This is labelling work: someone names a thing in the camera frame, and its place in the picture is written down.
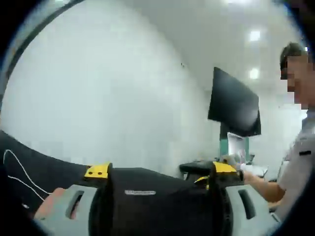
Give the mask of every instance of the gray shirt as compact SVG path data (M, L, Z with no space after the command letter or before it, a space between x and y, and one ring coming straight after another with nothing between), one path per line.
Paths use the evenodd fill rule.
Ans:
M311 154L301 155L305 151L311 151ZM275 212L281 220L285 219L308 182L313 169L314 153L315 111L308 110L307 118L302 121L302 130L288 154L287 159L290 162L278 181L280 188L285 190L281 204Z

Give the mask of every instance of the man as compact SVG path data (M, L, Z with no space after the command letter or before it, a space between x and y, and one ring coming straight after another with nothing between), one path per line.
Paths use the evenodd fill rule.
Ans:
M244 173L245 184L250 184L270 203L276 203L275 214L284 220L295 201L302 193L313 170L315 148L315 71L307 52L298 44L290 43L284 48L281 58L281 79L287 80L288 92L294 92L295 103L308 109L307 118L294 147L288 154L290 160L277 183Z

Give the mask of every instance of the cable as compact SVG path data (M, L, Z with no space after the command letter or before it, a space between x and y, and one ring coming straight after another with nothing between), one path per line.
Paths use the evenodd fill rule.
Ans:
M39 190L43 191L44 193L50 195L51 193L49 192L46 192L44 189L42 189L41 187L37 186L33 181L32 179L29 177L28 173L26 172L26 170L24 169L23 165L21 164L20 160L17 158L17 156L9 149L5 150L4 154L3 154L3 164L4 164L4 161L5 161L5 155L7 152L10 152L14 157L15 159L17 160L17 162L20 164L20 166L22 167L26 177L30 180L30 182L36 187L38 188ZM30 187L29 185L27 185L26 183L24 183L23 181L21 181L20 179L16 178L16 177L12 177L12 176L8 176L9 178L11 179L15 179L17 181L19 181L20 183L24 184L26 187L30 188L42 201L44 201L44 199L32 188Z

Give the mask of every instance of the robotic device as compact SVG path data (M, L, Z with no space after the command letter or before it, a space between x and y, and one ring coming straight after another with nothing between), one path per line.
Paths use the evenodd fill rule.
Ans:
M38 224L57 236L255 236L278 222L235 169L211 162L195 182L142 168L89 167Z

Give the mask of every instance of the black monitor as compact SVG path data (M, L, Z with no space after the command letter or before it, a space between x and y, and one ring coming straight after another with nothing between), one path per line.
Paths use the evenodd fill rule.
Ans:
M261 134L259 98L247 86L215 67L208 119L221 122L221 134Z

